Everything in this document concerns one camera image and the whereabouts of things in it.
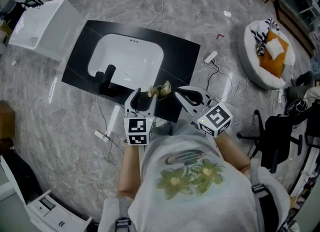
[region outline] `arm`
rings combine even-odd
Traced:
[[[214,140],[226,162],[243,174],[250,169],[250,158],[242,152],[226,132]]]
[[[135,199],[140,185],[139,147],[128,145],[122,160],[117,196]]]

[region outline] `white sink basin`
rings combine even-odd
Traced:
[[[88,72],[106,72],[115,66],[111,83],[146,92],[153,86],[164,58],[162,48],[153,43],[119,34],[107,34],[96,45]]]

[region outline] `backpack strap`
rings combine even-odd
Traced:
[[[279,225],[279,214],[274,198],[258,180],[258,159],[251,160],[250,180],[254,196],[259,232],[276,232]]]
[[[115,232],[130,232],[131,220],[128,217],[118,218],[115,222]]]

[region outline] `gray marble floor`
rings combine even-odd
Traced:
[[[68,0],[86,20],[102,20],[145,27],[155,15],[149,11],[154,6],[161,9],[160,0]],[[232,100],[238,83],[245,76],[238,52],[238,32],[254,20],[276,19],[272,2],[263,0],[164,0],[163,15],[149,26],[152,30],[168,33],[201,45],[191,85],[206,87],[213,68],[207,68],[203,60],[212,51],[219,53],[217,65],[220,71],[232,79],[232,93],[225,98],[234,115],[234,122],[262,108],[262,118],[283,113],[283,107],[274,102],[276,91],[266,91],[244,78],[237,95]],[[231,17],[224,15],[224,10]],[[309,70],[309,57],[291,34],[280,25],[291,41],[296,62],[293,75]],[[217,34],[224,35],[216,39]],[[16,112],[16,136],[14,144],[18,153],[32,167],[43,190],[53,194],[69,208],[84,217],[93,216],[99,221],[105,198],[115,195],[117,177],[121,165],[120,152],[110,143],[104,143],[94,135],[104,131],[105,122],[97,108],[96,97],[64,84],[55,86],[49,101],[51,83],[55,77],[61,81],[67,58],[57,62],[20,47],[9,46],[0,59],[0,99],[7,101]],[[229,79],[218,73],[212,77],[208,91],[217,98],[231,90]],[[122,107],[98,97],[102,112],[112,131],[112,139],[124,149]],[[181,118],[190,120],[182,111]],[[302,133],[301,124],[293,133]],[[258,123],[252,116],[228,129],[231,137],[247,153],[252,142],[238,140],[236,132],[258,133]],[[278,166],[275,177],[289,189],[299,173],[306,155],[306,146],[297,156],[293,145],[290,157]]]

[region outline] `chair wheel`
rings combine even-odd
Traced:
[[[242,134],[240,132],[237,132],[236,136],[237,136],[238,139],[242,139],[243,138],[243,136],[242,136]]]

